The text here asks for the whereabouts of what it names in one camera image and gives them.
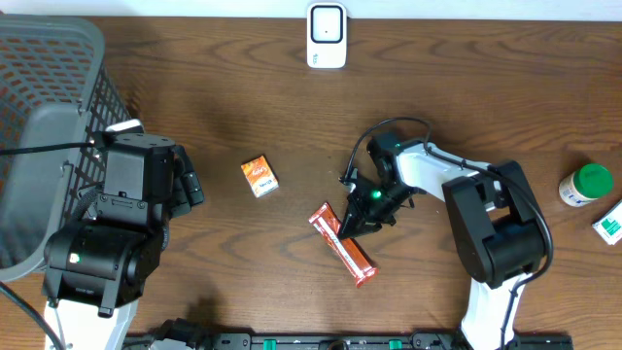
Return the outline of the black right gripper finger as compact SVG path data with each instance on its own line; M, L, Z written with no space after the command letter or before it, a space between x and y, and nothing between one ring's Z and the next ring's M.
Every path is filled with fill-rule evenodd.
M377 232L381 224L368 223L360 218L346 218L339 230L340 239L350 239Z
M362 211L359 209L358 205L356 204L355 201L349 200L348 201L348 205L346 208L346 212L344 214L344 217L341 221L341 225L344 222L344 220L346 218L360 218L364 220L364 216Z

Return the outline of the orange Top chocolate bar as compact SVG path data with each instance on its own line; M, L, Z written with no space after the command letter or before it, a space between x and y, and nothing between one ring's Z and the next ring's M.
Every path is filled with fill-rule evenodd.
M354 239L341 239L337 236L341 229L341 222L328 202L324 202L311 215L308 222L346 266L357 288L362 287L378 274L378 268L372 264Z

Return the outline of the small orange box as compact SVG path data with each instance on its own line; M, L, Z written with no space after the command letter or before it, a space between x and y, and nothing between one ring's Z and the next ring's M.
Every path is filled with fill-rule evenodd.
M279 188L277 177L273 173L265 156L260 156L243 163L241 169L256 198L262 197Z

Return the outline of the green-capped white bottle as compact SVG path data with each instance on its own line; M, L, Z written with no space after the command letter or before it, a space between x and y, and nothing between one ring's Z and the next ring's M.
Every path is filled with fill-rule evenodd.
M598 163L589 163L560 182L559 195L567 205L582 207L608 195L613 186L608 169Z

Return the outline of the white medicine box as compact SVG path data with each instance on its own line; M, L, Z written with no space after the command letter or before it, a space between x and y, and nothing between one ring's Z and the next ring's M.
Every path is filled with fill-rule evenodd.
M608 244L615 245L621 240L622 202L616 203L600 219L592 224L594 231Z

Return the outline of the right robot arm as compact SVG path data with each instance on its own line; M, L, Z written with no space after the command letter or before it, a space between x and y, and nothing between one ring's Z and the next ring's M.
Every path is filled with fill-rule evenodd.
M427 139L400 141L392 132L372 137L366 151L379 180L347 165L340 181L350 193L339 237L394 225L398 208L415 194L439 199L471 279L459 342L469 349L507 348L524 288L552 261L552 236L522 167L514 160L469 162Z

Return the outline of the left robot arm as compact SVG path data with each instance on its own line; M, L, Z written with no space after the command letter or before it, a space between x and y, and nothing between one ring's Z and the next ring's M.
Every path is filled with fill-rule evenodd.
M79 209L47 241L45 319L56 349L120 349L168 244L171 219L204 194L183 146L143 132L97 132L106 162L94 218Z

